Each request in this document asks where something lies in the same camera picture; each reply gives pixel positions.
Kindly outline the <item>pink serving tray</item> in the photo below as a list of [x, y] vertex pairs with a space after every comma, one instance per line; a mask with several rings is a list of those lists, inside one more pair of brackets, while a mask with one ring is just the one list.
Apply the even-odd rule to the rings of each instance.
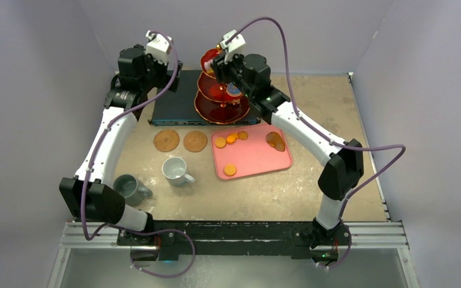
[[[214, 145], [216, 137], [224, 137], [229, 134], [246, 131], [249, 134], [247, 140], [237, 140], [233, 144], [227, 144], [224, 148]], [[279, 152], [270, 147], [266, 142], [266, 135], [272, 131], [278, 132], [286, 144], [285, 152]], [[244, 127], [219, 130], [210, 136], [212, 157], [216, 175], [222, 180], [242, 178], [262, 173], [285, 170], [291, 167], [293, 159], [282, 130], [268, 124], [249, 125]], [[234, 176], [226, 176], [223, 168], [227, 164], [234, 164], [237, 172]]]

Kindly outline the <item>left woven rattan coaster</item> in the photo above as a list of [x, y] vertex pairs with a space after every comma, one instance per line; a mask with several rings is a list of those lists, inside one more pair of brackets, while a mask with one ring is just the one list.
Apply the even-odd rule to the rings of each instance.
[[179, 134], [176, 131], [164, 129], [155, 135], [153, 145], [160, 152], [170, 152], [179, 145], [179, 141]]

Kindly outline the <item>red three-tier cake stand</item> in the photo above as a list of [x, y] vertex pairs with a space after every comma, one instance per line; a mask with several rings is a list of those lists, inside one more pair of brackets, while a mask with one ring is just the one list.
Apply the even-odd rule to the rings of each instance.
[[206, 121], [218, 124], [235, 124], [249, 112], [249, 102], [245, 96], [232, 98], [226, 93], [227, 84], [218, 83], [211, 67], [206, 63], [222, 52], [219, 45], [209, 49], [200, 59], [202, 72], [197, 80], [197, 94], [194, 107]]

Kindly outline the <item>brown baked bread piece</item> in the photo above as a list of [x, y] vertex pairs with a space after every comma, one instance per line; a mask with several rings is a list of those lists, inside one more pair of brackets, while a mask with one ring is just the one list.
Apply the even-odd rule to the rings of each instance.
[[285, 152], [286, 144], [283, 137], [275, 131], [272, 131], [266, 135], [266, 142], [270, 147], [274, 148], [279, 152]]

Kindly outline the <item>round biscuit near fish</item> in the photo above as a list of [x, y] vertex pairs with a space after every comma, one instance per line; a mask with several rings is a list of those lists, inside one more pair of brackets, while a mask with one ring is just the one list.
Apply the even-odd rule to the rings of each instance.
[[217, 148], [224, 148], [227, 145], [227, 141], [224, 137], [216, 137], [214, 140], [214, 145]]

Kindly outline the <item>white ceramic mug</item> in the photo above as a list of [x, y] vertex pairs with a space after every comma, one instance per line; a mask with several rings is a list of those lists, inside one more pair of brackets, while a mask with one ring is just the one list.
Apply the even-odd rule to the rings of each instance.
[[187, 163], [180, 157], [170, 157], [161, 167], [163, 176], [172, 186], [182, 186], [195, 183], [194, 177], [187, 173]]

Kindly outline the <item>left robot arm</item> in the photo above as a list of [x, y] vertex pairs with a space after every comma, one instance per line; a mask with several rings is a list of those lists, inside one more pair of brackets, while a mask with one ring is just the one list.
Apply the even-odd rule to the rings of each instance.
[[157, 88], [158, 95], [162, 95], [177, 89], [182, 63], [176, 59], [174, 69], [167, 69], [169, 54], [175, 53], [172, 45], [162, 40], [159, 44], [137, 44], [119, 54], [119, 71], [106, 95], [97, 135], [74, 176], [62, 178], [59, 184], [72, 216], [81, 220], [87, 240], [93, 238], [87, 228], [89, 221], [129, 230], [139, 245], [154, 240], [152, 215], [127, 204], [112, 184], [126, 138], [138, 123], [142, 109], [152, 103], [148, 98], [150, 90]]

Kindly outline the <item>round biscuit tray corner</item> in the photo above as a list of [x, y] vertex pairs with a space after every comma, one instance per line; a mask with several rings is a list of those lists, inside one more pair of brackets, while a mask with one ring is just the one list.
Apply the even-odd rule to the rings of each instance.
[[226, 176], [234, 176], [237, 172], [237, 167], [234, 164], [227, 164], [224, 166], [223, 172]]

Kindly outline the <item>woven rattan coaster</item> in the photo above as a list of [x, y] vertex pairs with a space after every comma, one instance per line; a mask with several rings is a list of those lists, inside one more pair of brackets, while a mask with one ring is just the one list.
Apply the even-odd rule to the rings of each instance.
[[176, 131], [164, 129], [155, 135], [153, 145], [160, 152], [170, 152], [179, 145], [179, 141], [179, 134]]
[[207, 143], [206, 134], [197, 130], [188, 132], [183, 140], [183, 146], [189, 152], [200, 152], [206, 147]]

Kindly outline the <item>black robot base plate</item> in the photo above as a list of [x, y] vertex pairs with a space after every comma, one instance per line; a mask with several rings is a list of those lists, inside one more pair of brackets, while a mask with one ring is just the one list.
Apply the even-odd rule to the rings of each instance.
[[120, 232], [119, 246], [149, 248], [159, 260], [180, 255], [289, 256], [335, 263], [339, 248], [349, 248], [351, 233], [338, 224], [325, 230], [315, 221], [155, 220], [155, 235]]

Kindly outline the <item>dark network switch box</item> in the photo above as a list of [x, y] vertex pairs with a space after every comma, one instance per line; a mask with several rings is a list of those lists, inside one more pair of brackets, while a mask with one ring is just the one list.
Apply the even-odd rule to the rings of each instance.
[[149, 125], [203, 126], [203, 125], [255, 125], [260, 119], [249, 112], [246, 100], [240, 104], [224, 104], [207, 99], [197, 87], [202, 72], [184, 70], [181, 72], [178, 90], [168, 91], [154, 102]]

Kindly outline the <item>right woven rattan coaster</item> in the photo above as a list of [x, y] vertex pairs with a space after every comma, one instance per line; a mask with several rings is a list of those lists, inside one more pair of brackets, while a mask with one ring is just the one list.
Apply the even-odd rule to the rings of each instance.
[[206, 134], [197, 130], [188, 132], [183, 140], [183, 146], [189, 152], [200, 152], [206, 147], [207, 143]]

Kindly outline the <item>aluminium frame rail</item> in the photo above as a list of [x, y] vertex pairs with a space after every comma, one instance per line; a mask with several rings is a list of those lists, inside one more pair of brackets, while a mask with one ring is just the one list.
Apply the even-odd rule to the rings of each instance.
[[[312, 243], [309, 235], [312, 225], [303, 221], [160, 221], [157, 227], [164, 232], [159, 236], [134, 236], [118, 229], [105, 227], [92, 241], [82, 233], [82, 225], [69, 222], [62, 233], [61, 248], [137, 248], [162, 252], [179, 249], [182, 254], [190, 251], [186, 237], [193, 241], [198, 254], [218, 255], [281, 255], [293, 251], [306, 251]], [[338, 240], [316, 246], [318, 250], [331, 247], [361, 249], [406, 248], [408, 240], [402, 223], [350, 222], [339, 230]]]

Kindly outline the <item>blue frosted donut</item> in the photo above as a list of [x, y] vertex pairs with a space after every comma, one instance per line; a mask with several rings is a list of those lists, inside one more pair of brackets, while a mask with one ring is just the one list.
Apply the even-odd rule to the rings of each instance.
[[226, 93], [232, 98], [240, 98], [242, 96], [242, 92], [233, 83], [227, 84]]

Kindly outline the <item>swirl butter cookie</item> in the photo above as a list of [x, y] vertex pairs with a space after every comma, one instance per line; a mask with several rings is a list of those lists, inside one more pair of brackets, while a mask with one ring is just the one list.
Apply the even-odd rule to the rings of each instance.
[[237, 135], [240, 140], [247, 140], [249, 137], [249, 134], [246, 131], [239, 131]]

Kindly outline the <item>orange fish shaped cake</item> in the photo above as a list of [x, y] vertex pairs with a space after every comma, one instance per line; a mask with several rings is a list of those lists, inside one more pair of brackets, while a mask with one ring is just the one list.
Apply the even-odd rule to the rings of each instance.
[[229, 134], [227, 136], [226, 142], [227, 142], [227, 144], [233, 144], [239, 139], [240, 139], [240, 137], [239, 137], [238, 133], [232, 133], [232, 134]]

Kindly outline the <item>grey ceramic mug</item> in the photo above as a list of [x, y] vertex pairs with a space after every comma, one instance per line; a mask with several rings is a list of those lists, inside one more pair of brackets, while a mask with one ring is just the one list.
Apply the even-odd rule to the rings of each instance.
[[140, 205], [145, 199], [152, 198], [153, 192], [133, 175], [121, 175], [113, 183], [113, 189], [130, 206]]

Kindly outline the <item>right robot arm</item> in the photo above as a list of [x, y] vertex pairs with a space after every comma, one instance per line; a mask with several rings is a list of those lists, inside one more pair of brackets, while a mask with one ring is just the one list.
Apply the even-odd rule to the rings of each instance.
[[218, 83], [233, 84], [249, 101], [251, 110], [266, 123], [281, 129], [306, 148], [322, 165], [318, 186], [323, 193], [315, 217], [314, 239], [327, 244], [337, 235], [345, 197], [364, 175], [362, 145], [346, 141], [306, 116], [271, 83], [271, 69], [262, 55], [236, 54], [230, 61], [224, 52], [203, 63]]

